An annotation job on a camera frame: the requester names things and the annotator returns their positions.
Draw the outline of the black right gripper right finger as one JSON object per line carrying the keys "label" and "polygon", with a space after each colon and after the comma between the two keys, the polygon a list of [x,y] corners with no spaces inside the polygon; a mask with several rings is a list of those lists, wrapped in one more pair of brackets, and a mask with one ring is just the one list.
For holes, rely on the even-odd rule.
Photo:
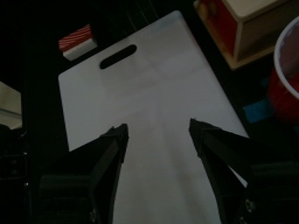
{"label": "black right gripper right finger", "polygon": [[222,224],[299,224],[299,160],[195,119],[191,140]]}

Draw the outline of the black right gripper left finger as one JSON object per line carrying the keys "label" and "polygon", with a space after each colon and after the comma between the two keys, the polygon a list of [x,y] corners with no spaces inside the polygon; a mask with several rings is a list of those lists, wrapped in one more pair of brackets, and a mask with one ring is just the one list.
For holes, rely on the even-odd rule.
{"label": "black right gripper left finger", "polygon": [[128,127],[111,128],[41,175],[33,224],[112,224]]}

